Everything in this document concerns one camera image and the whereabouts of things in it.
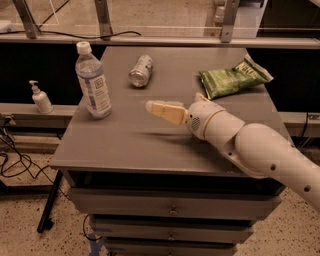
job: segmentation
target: snack package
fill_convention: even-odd
[[[245,88],[270,82],[273,77],[263,67],[255,63],[249,54],[232,69],[200,71],[209,100],[234,94]]]

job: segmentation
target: aluminum can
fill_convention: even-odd
[[[129,73],[129,81],[136,87],[148,84],[153,70],[153,60],[149,55],[140,56],[138,62]]]

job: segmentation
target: soap dispenser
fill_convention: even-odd
[[[47,96],[47,94],[43,91],[40,91],[39,87],[35,84],[38,81],[30,80],[31,89],[33,91],[32,99],[34,103],[37,105],[41,114],[49,114],[53,110],[53,106]]]

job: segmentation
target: gray drawer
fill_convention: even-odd
[[[161,241],[117,240],[105,239],[105,247],[109,252],[139,255],[163,256],[232,256],[236,247],[213,243],[176,243]]]
[[[192,219],[119,219],[90,218],[90,226],[99,236],[118,238],[157,239],[167,241],[198,241],[217,243],[243,243],[253,228],[235,222],[217,223]]]
[[[80,212],[89,214],[262,220],[281,202],[264,195],[71,189]]]

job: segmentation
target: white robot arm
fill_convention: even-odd
[[[188,110],[163,101],[148,101],[146,109],[174,124],[186,124],[248,176],[271,177],[320,212],[320,167],[270,127],[245,124],[201,94]]]

